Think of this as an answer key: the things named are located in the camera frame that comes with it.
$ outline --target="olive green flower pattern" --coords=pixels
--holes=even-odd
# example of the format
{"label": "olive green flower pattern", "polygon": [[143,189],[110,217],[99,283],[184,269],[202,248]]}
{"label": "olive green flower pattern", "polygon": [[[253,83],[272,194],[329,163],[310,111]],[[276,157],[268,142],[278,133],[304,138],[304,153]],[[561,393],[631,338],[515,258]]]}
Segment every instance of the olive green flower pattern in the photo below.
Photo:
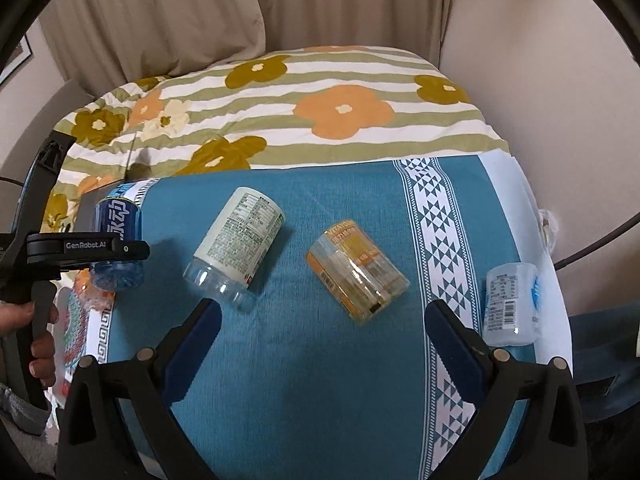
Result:
{"label": "olive green flower pattern", "polygon": [[229,142],[224,138],[210,140],[197,149],[189,163],[175,175],[250,170],[251,165],[247,159],[266,147],[267,141],[262,137],[255,136],[242,137],[234,142]]}
{"label": "olive green flower pattern", "polygon": [[71,128],[71,135],[79,144],[88,142],[92,146],[104,146],[120,135],[125,121],[124,115],[109,110],[82,110],[76,114],[76,124]]}
{"label": "olive green flower pattern", "polygon": [[236,66],[225,79],[230,90],[242,88],[251,82],[268,83],[287,73],[284,60],[290,56],[273,56],[267,59],[252,59]]}
{"label": "olive green flower pattern", "polygon": [[149,92],[150,90],[153,90],[156,86],[158,86],[158,84],[160,84],[162,81],[169,78],[170,76],[167,76],[167,75],[159,75],[156,77],[143,77],[142,79],[138,79],[137,81],[134,81],[134,83],[138,85],[143,92]]}
{"label": "olive green flower pattern", "polygon": [[68,217],[68,199],[63,193],[49,196],[42,219],[43,233],[57,233],[62,229],[62,222]]}
{"label": "olive green flower pattern", "polygon": [[441,105],[454,105],[456,103],[470,103],[466,92],[445,77],[436,75],[417,75],[414,78],[420,88],[417,94],[423,101]]}

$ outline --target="finger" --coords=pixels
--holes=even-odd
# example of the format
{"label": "finger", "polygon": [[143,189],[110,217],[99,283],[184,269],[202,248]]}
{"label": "finger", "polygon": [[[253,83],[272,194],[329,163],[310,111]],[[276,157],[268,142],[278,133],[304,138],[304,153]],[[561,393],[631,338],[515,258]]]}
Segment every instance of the finger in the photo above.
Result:
{"label": "finger", "polygon": [[36,359],[29,363],[29,371],[36,379],[47,379],[56,374],[53,359]]}
{"label": "finger", "polygon": [[56,344],[51,332],[45,332],[31,343],[31,355],[37,359],[51,359],[56,353]]}
{"label": "finger", "polygon": [[0,335],[7,335],[27,326],[33,319],[33,301],[24,305],[0,303]]}
{"label": "finger", "polygon": [[56,384],[56,376],[52,375],[50,377],[47,377],[46,379],[41,379],[40,382],[45,388],[51,388],[54,384]]}
{"label": "finger", "polygon": [[52,325],[55,325],[60,319],[60,313],[58,312],[55,305],[51,305],[51,310],[49,310],[49,322]]}

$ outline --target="bottle label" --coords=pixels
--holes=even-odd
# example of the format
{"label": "bottle label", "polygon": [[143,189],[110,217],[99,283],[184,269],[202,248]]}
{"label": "bottle label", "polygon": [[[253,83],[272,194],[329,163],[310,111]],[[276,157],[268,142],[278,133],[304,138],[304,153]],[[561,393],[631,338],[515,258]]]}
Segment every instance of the bottle label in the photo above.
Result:
{"label": "bottle label", "polygon": [[95,226],[101,233],[116,233],[120,240],[140,240],[140,209],[126,198],[104,198],[96,207]]}
{"label": "bottle label", "polygon": [[248,287],[283,223],[282,209],[273,200],[239,187],[193,256]]}
{"label": "bottle label", "polygon": [[518,298],[518,277],[499,275],[489,284],[487,330],[511,329],[516,325],[516,304]]}
{"label": "bottle label", "polygon": [[306,262],[358,323],[385,308],[409,285],[351,219],[329,227],[311,245]]}
{"label": "bottle label", "polygon": [[120,240],[142,240],[140,208],[146,193],[158,181],[126,182],[112,189],[95,206],[94,231],[117,233]]}

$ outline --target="floral comforter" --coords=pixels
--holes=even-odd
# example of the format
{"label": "floral comforter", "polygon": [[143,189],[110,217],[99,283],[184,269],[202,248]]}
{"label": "floral comforter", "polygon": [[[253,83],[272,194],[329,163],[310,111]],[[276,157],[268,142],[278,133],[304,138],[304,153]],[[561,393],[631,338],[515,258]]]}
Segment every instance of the floral comforter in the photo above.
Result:
{"label": "floral comforter", "polygon": [[481,153],[507,144],[426,60],[375,46],[311,47],[158,76],[63,118],[77,137],[43,231],[119,179]]}

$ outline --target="beige curtain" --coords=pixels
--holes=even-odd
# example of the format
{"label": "beige curtain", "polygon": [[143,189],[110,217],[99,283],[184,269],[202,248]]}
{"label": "beige curtain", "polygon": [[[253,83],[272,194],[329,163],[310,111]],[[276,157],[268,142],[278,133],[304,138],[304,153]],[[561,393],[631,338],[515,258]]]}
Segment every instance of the beige curtain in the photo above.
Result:
{"label": "beige curtain", "polygon": [[53,0],[40,21],[63,76],[94,95],[265,49],[257,0]]}
{"label": "beige curtain", "polygon": [[450,0],[258,0],[267,50],[323,44],[404,48],[434,64]]}

